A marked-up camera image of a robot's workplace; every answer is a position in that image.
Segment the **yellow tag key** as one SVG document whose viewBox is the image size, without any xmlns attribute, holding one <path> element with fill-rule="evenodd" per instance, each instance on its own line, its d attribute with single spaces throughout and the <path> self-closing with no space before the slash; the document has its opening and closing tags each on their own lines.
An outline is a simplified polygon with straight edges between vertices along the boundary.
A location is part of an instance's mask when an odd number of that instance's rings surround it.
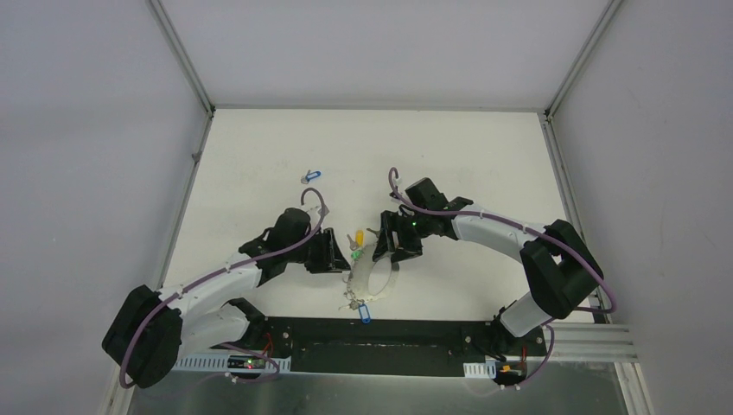
<svg viewBox="0 0 733 415">
<path fill-rule="evenodd" d="M 354 242 L 358 246 L 363 246 L 365 241 L 365 234 L 363 230 L 358 230 L 354 235 Z"/>
</svg>

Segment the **blue tag key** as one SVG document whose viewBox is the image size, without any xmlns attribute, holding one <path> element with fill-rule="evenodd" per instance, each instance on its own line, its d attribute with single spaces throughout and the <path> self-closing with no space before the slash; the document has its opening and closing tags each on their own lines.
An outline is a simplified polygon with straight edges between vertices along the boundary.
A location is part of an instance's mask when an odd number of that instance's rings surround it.
<svg viewBox="0 0 733 415">
<path fill-rule="evenodd" d="M 308 170 L 307 173 L 301 177 L 301 183 L 305 185 L 310 184 L 321 175 L 322 172 L 320 170 Z"/>
<path fill-rule="evenodd" d="M 363 324 L 369 324 L 372 321 L 370 310 L 365 303 L 358 303 L 357 311 Z"/>
</svg>

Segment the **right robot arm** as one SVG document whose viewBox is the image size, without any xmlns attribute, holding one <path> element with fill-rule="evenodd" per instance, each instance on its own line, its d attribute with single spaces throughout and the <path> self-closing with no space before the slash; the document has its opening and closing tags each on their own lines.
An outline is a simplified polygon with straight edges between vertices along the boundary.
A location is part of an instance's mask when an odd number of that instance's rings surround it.
<svg viewBox="0 0 733 415">
<path fill-rule="evenodd" d="M 571 223 L 528 225 L 464 197 L 450 200 L 428 177 L 406 190 L 399 189 L 398 179 L 392 169 L 391 196 L 400 205 L 380 216 L 373 261 L 388 258 L 397 264 L 417 258 L 424 239 L 439 236 L 487 247 L 522 265 L 528 292 L 491 322 L 490 340 L 498 352 L 514 353 L 532 329 L 580 310 L 585 298 L 604 285 L 599 264 Z"/>
</svg>

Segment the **green tag key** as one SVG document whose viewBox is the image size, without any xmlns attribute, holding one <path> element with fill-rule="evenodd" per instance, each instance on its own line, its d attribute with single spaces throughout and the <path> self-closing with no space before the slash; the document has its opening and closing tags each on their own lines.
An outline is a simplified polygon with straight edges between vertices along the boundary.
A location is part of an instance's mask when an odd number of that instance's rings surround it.
<svg viewBox="0 0 733 415">
<path fill-rule="evenodd" d="M 351 234 L 347 235 L 348 247 L 351 251 L 351 259 L 357 259 L 361 255 L 362 246 Z"/>
</svg>

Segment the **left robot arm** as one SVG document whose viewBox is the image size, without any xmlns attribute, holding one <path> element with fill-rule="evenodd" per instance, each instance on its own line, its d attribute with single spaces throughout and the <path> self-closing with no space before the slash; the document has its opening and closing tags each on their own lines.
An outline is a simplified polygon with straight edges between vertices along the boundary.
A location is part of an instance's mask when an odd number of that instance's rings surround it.
<svg viewBox="0 0 733 415">
<path fill-rule="evenodd" d="M 275 224 L 240 246 L 220 268 L 185 284 L 125 298 L 101 347 L 120 367 L 126 386 L 154 386 L 191 354 L 223 343 L 254 349 L 264 337 L 261 313 L 244 296 L 282 275 L 288 265 L 310 274 L 342 273 L 350 264 L 332 228 L 289 207 Z"/>
</svg>

